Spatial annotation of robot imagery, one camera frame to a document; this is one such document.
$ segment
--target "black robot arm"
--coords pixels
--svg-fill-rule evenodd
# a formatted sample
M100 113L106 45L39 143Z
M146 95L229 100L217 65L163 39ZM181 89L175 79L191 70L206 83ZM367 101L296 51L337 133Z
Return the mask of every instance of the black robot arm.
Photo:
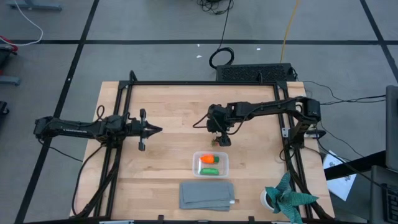
M51 116L37 119L34 134L40 140L45 138L71 136L87 139L96 139L101 144L111 144L111 147L120 145L126 137L140 137L139 150L145 151L144 140L158 133L162 128L151 125L146 121L146 112L140 110L141 120L129 118L125 115L111 115L94 122L65 121Z
M244 121L249 121L256 116L284 113L293 116L298 121L296 126L288 130L289 144L293 147L302 147L305 132L311 124L317 124L321 120L319 102L303 96L255 104L235 102L228 103L226 107L211 105L208 109L206 127L211 133L221 133L221 136L215 139L220 146L230 146L231 140L228 136L237 133ZM240 123L240 125L235 132L229 133L229 129L235 123Z

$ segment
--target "wooden tabletop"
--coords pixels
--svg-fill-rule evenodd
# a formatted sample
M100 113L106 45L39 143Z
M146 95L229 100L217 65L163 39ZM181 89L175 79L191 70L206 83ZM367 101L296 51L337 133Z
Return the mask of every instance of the wooden tabletop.
M118 82L102 84L97 106L105 106L105 116L113 112L117 86ZM288 87L290 97L305 94L303 83L288 83ZM273 214L260 202L264 187L276 186L286 172L285 163L279 159L282 140L277 115L245 122L241 130L231 136L230 147L213 147L214 134L192 128L213 103L226 106L234 101L274 100L270 86L133 86L131 116L139 118L139 110L145 108L148 122L162 127L163 131L146 141L145 152L138 150L139 138L124 140L112 219L156 220L158 215L164 215L166 220L246 221L248 216L254 216L256 221L286 220L282 213ZM305 145L318 150L316 140L306 139ZM99 142L89 140L85 158L98 146ZM196 151L220 151L229 155L229 177L219 179L234 185L237 200L229 212L179 209L180 183L203 180L192 174L192 157ZM104 152L102 149L91 158L81 174L75 201L77 211L98 188ZM318 203L334 216L320 156L308 149L302 149L301 153L309 191L319 197ZM103 198L101 214L106 207L107 192Z

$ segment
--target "gray floor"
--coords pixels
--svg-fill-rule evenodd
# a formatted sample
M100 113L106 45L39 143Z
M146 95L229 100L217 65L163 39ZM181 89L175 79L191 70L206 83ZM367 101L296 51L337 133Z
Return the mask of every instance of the gray floor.
M294 1L234 1L226 39L283 38ZM57 2L63 4L62 12L25 11L26 15L43 28L46 40L80 39L93 0ZM367 3L384 38L398 40L397 2ZM100 0L88 39L219 39L224 19L225 15L202 12L195 1ZM10 39L35 39L39 35L17 11L3 3L0 21L6 21L0 23L0 34ZM302 0L289 39L377 40L359 0ZM281 50L281 45L226 46L234 49L235 64L277 63ZM32 134L34 119L53 114L76 47L21 47L19 55L12 57L5 69L8 75L21 77L22 83L19 87L0 86L0 100L7 101L11 110L0 132L1 223L12 223L16 217L41 148ZM101 82L125 80L131 69L140 80L214 80L215 71L208 66L208 57L216 48L217 45L205 44L85 45L61 118L91 120ZM398 46L390 45L389 49L398 58ZM221 54L215 63L227 60L228 56ZM378 45L288 45L284 61L295 67L301 81L326 84L340 98L381 95L387 85L397 85ZM306 87L310 96L321 102L333 100L326 88L311 83L306 83ZM348 141L362 155L385 148L384 103L327 106L322 108L322 116L329 131ZM343 157L358 157L329 135L322 143ZM82 158L86 141L57 137L52 146ZM26 221L68 217L80 165L49 152ZM358 181L356 189L361 189L363 182ZM358 192L366 193L354 190L349 202L366 201ZM341 211L347 203L334 198L333 204ZM346 220L345 212L337 214Z

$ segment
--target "white cable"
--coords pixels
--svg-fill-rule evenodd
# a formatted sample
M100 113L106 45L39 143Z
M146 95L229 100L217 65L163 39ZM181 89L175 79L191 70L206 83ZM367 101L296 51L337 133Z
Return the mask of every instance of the white cable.
M19 8L18 3L17 3L16 0L14 0L14 3L15 3L15 5L17 6L19 12L25 17L25 19L28 20L33 26L36 26L36 27L41 31L40 38L39 38L38 40L36 40L36 41L30 42L30 43L27 43L27 44L13 44L13 43L10 43L10 42L4 40L4 39L1 38L1 37L0 37L0 40L2 40L3 42L5 42L5 43L7 43L7 44L9 44L9 45L14 45L14 46L28 46L28 45L30 45L30 44L39 43L39 42L42 40L43 34L44 34L42 28L40 28L38 25L36 25L34 22L32 22L30 19L28 19L28 17L25 16L25 14L24 14L24 13L21 11L21 9Z

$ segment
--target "gray towel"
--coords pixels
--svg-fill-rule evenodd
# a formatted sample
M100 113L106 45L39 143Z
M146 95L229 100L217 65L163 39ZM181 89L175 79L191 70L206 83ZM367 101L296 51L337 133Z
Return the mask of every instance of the gray towel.
M189 181L180 184L181 209L229 211L235 200L233 184L223 181Z

